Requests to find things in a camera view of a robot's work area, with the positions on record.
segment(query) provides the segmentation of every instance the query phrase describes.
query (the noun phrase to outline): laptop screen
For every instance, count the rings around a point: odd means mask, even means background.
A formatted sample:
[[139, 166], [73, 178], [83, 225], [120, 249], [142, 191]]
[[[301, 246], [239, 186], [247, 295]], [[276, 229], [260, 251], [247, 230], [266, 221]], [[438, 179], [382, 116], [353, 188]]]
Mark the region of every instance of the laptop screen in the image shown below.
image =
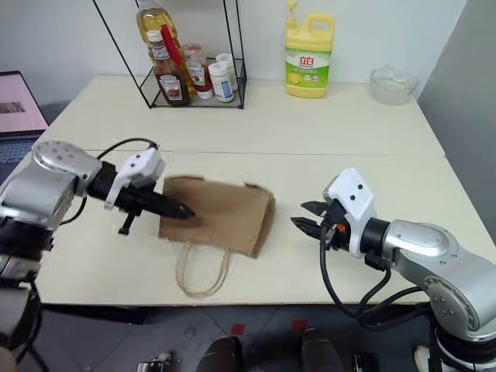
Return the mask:
[[0, 136], [42, 132], [48, 128], [20, 73], [0, 74]]

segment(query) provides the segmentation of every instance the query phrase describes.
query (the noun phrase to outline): robotic arm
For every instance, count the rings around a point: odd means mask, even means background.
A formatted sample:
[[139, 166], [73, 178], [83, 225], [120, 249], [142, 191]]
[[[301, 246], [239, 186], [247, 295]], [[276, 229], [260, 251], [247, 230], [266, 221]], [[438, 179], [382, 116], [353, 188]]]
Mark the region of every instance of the robotic arm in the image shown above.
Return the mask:
[[105, 201], [106, 209], [117, 206], [128, 213], [119, 230], [125, 235], [142, 210], [177, 219], [195, 215], [153, 192], [165, 166], [156, 145], [129, 157], [119, 172], [65, 142], [40, 143], [32, 157], [0, 192], [0, 346], [9, 348], [24, 343], [33, 330], [40, 307], [33, 291], [40, 260], [44, 250], [51, 250], [52, 235], [64, 224], [74, 196], [89, 195]]
[[357, 170], [342, 172], [323, 192], [325, 202], [301, 206], [323, 217], [293, 218], [326, 250], [348, 251], [377, 270], [396, 270], [430, 299], [439, 347], [460, 369], [496, 366], [496, 266], [465, 250], [446, 229], [376, 218], [374, 196]]

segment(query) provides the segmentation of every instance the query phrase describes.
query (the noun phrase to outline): green label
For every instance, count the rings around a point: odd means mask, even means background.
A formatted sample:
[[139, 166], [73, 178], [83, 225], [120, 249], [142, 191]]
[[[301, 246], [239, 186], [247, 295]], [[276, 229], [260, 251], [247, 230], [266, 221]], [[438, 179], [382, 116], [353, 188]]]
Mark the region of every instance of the green label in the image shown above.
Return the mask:
[[324, 88], [329, 76], [331, 52], [286, 48], [286, 83], [296, 87]]

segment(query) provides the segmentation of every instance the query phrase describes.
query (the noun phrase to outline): white table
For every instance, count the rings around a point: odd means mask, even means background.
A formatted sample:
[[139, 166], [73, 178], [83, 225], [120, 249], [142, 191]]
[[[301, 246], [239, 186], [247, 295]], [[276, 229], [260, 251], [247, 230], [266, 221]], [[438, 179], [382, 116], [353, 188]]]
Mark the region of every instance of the white table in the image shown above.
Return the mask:
[[[120, 164], [132, 152], [108, 157]], [[496, 260], [491, 238], [443, 158], [343, 155], [266, 155], [163, 153], [168, 174], [203, 174], [208, 179], [261, 184], [276, 195], [274, 227], [257, 260], [234, 255], [224, 286], [205, 299], [186, 297], [174, 282], [174, 265], [182, 247], [160, 239], [159, 218], [144, 212], [129, 236], [117, 234], [125, 215], [108, 212], [88, 200], [84, 214], [55, 234], [45, 254], [38, 284], [44, 302], [85, 305], [220, 305], [330, 303], [319, 270], [318, 242], [300, 232], [292, 216], [311, 215], [301, 202], [320, 200], [323, 188], [345, 167], [356, 167], [376, 195], [382, 219], [438, 223], [465, 246]], [[74, 203], [73, 211], [78, 207]], [[215, 276], [222, 251], [206, 246], [193, 255], [188, 279], [205, 285]], [[348, 253], [329, 254], [329, 273], [346, 302], [357, 302], [382, 273]], [[411, 286], [394, 273], [374, 300]], [[424, 299], [415, 294], [401, 300]]]
[[97, 77], [44, 138], [85, 150], [141, 136], [176, 151], [444, 156], [417, 102], [382, 105], [366, 84], [334, 84], [326, 98], [303, 99], [282, 81], [250, 80], [245, 107], [150, 110], [130, 77]]
[[[278, 81], [249, 81], [246, 109], [149, 110], [129, 77], [97, 77], [43, 135], [93, 154], [131, 136], [161, 145], [167, 174], [201, 174], [217, 181], [257, 183], [277, 199], [273, 230], [257, 260], [235, 255], [221, 290], [186, 297], [174, 282], [181, 244], [159, 239], [158, 216], [144, 212], [129, 236], [117, 234], [125, 216], [88, 200], [82, 217], [55, 233], [38, 277], [42, 299], [77, 305], [219, 305], [328, 303], [318, 242], [290, 221], [308, 216], [302, 202], [319, 200], [346, 167], [356, 167], [376, 195], [382, 219], [445, 226], [467, 249], [496, 261], [496, 250], [416, 102], [374, 102], [362, 84], [334, 84], [324, 99], [285, 94]], [[143, 145], [108, 156], [121, 163]], [[73, 211], [78, 207], [76, 201]], [[188, 280], [216, 273], [219, 249], [201, 247]], [[329, 258], [339, 295], [357, 302], [382, 273], [347, 253]], [[410, 286], [398, 274], [375, 301]], [[414, 294], [409, 303], [424, 298]]]

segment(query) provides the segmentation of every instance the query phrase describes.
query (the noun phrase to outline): laptop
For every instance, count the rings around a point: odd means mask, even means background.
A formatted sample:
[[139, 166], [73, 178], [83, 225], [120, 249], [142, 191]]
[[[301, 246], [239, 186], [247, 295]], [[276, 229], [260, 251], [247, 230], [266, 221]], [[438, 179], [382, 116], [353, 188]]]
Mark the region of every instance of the laptop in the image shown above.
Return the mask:
[[47, 128], [22, 74], [0, 72], [0, 184]]

